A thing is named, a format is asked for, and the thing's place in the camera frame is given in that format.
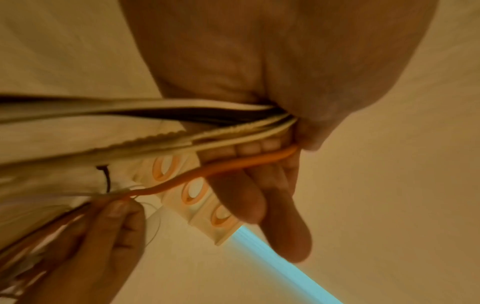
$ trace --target orange ring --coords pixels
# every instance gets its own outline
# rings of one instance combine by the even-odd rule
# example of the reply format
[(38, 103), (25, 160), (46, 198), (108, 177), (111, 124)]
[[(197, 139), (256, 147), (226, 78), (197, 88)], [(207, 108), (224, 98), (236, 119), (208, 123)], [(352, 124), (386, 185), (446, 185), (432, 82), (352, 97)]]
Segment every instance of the orange ring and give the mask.
[(164, 157), (158, 157), (157, 159), (155, 159), (155, 161), (153, 162), (153, 167), (151, 169), (151, 174), (153, 175), (153, 179), (158, 182), (163, 182), (171, 178), (175, 170), (180, 165), (180, 158), (178, 157), (178, 155), (173, 155), (171, 157), (170, 167), (165, 172), (165, 174), (163, 174), (162, 164), (164, 163), (164, 160), (165, 160)]
[(205, 196), (205, 194), (209, 190), (209, 185), (207, 184), (207, 181), (203, 180), (200, 193), (196, 197), (191, 197), (189, 194), (189, 190), (193, 181), (194, 180), (191, 180), (190, 182), (185, 184), (181, 191), (181, 201), (186, 205), (195, 205)]
[(225, 218), (219, 218), (217, 216), (217, 212), (220, 209), (220, 207), (222, 207), (222, 204), (218, 204), (218, 206), (213, 210), (211, 214), (210, 222), (213, 227), (225, 227), (225, 226), (228, 226), (228, 224), (230, 224), (234, 220), (234, 217), (232, 216), (232, 214), (230, 214)]

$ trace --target light strip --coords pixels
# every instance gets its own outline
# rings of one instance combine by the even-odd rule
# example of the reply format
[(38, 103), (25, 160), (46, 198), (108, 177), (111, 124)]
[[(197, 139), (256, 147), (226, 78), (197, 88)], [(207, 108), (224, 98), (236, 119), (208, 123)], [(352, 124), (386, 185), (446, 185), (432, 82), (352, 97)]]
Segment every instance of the light strip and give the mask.
[(342, 302), (323, 289), (300, 269), (278, 256), (248, 228), (241, 227), (233, 234), (232, 239), (276, 270), (282, 277), (289, 281), (295, 289), (298, 289), (309, 298), (312, 303), (342, 304)]

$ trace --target fingernail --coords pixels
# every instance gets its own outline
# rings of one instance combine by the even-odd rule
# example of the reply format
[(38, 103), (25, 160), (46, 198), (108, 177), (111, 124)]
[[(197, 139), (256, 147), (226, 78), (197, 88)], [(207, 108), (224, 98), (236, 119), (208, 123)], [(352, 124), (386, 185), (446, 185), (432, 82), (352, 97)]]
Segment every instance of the fingernail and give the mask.
[(123, 214), (126, 212), (127, 210), (127, 202), (125, 201), (116, 201), (116, 202), (113, 202), (111, 203), (109, 206), (108, 206), (108, 217), (111, 217), (111, 218), (119, 218), (119, 217), (122, 217)]

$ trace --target hand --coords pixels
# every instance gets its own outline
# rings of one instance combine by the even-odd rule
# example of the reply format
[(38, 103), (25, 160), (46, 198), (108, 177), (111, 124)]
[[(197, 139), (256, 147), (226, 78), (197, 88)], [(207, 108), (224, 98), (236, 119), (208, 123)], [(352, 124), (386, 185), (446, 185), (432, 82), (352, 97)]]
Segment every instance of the hand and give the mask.
[(18, 304), (108, 304), (145, 247), (145, 214), (134, 201), (95, 202), (47, 248), (40, 267), (50, 271)]
[[(392, 87), (437, 2), (120, 1), (164, 96), (276, 103), (299, 118), (293, 139), (309, 150)], [(251, 146), (208, 151), (200, 158), (265, 150), (262, 143)], [(259, 223), (272, 247), (290, 261), (305, 259), (311, 247), (286, 192), (291, 194), (296, 182), (298, 157), (209, 180), (231, 212)]]

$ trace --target black wire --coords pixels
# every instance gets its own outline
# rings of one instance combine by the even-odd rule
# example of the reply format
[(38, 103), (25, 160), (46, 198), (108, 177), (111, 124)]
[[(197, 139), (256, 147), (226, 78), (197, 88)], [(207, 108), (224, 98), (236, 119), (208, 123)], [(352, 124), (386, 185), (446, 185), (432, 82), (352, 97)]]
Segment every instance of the black wire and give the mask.
[(112, 181), (110, 180), (110, 171), (109, 171), (109, 166), (104, 165), (104, 166), (97, 166), (97, 170), (103, 171), (105, 174), (106, 178), (106, 192), (110, 193), (110, 188), (112, 187)]

